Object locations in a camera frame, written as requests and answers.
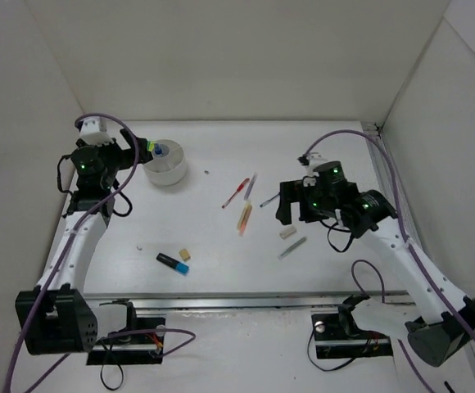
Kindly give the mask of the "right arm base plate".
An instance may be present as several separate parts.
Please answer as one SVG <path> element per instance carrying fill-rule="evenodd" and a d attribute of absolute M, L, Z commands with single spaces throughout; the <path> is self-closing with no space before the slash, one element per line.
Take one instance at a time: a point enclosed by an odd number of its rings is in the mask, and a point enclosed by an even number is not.
<path fill-rule="evenodd" d="M 312 314 L 310 348 L 320 360 L 392 357 L 391 340 L 379 332 L 361 332 L 349 337 L 338 313 Z"/>

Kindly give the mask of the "black highlighter blue cap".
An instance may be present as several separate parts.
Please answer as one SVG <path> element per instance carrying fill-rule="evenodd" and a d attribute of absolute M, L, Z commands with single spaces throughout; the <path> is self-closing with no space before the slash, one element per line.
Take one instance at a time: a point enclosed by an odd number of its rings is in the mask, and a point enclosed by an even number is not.
<path fill-rule="evenodd" d="M 177 271 L 178 273 L 181 273 L 182 275 L 186 275 L 189 271 L 189 267 L 184 262 L 180 262 L 163 253 L 159 253 L 156 256 L 156 260 Z"/>

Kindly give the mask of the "small glue bottle blue cap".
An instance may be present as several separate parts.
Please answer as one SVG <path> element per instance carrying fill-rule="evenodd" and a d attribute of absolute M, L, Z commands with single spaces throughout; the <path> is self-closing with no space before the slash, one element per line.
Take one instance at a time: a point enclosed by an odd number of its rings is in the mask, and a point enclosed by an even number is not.
<path fill-rule="evenodd" d="M 164 147 L 160 143 L 156 142 L 153 145 L 152 155 L 154 157 L 163 157 L 166 155 L 166 151 L 164 150 Z"/>

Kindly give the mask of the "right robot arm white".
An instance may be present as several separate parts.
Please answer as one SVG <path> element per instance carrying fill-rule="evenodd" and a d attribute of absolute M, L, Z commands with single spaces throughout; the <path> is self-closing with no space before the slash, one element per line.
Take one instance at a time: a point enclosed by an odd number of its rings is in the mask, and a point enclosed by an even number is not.
<path fill-rule="evenodd" d="M 402 283 L 418 309 L 408 320 L 368 295 L 351 296 L 338 308 L 337 326 L 347 337 L 380 332 L 407 340 L 426 364 L 439 367 L 475 335 L 475 298 L 457 288 L 400 230 L 398 214 L 383 194 L 360 192 L 338 161 L 314 168 L 311 176 L 279 185 L 277 220 L 292 222 L 292 204 L 305 223 L 335 219 L 352 239 L 361 240 Z"/>

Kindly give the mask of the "blue gel pen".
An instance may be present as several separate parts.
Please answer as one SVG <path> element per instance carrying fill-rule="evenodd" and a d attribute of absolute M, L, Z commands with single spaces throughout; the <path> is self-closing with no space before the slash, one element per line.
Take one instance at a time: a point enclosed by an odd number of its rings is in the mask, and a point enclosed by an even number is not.
<path fill-rule="evenodd" d="M 266 207 L 268 204 L 272 203 L 272 202 L 275 201 L 277 198 L 279 198 L 279 193 L 277 193 L 276 195 L 270 197 L 268 200 L 263 201 L 262 203 L 260 203 L 260 208 Z"/>

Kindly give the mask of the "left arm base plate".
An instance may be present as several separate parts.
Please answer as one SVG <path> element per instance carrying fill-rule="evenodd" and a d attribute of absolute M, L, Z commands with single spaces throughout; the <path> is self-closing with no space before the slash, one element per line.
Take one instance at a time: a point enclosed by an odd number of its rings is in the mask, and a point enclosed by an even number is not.
<path fill-rule="evenodd" d="M 88 366 L 128 366 L 161 364 L 162 349 L 157 342 L 164 344 L 164 334 L 144 333 L 107 340 L 105 345 L 96 344 L 88 354 Z"/>

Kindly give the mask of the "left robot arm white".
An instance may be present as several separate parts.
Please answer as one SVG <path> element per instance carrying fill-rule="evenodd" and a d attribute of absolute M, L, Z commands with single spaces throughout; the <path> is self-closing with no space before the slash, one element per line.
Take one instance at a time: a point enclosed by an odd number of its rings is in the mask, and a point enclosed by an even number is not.
<path fill-rule="evenodd" d="M 122 185 L 117 174 L 152 160 L 145 138 L 120 131 L 115 139 L 92 143 L 80 138 L 67 156 L 77 173 L 76 190 L 63 217 L 61 242 L 47 271 L 32 291 L 16 298 L 21 336 L 32 355 L 89 352 L 98 338 L 97 317 L 81 292 L 96 246 L 114 215 Z"/>

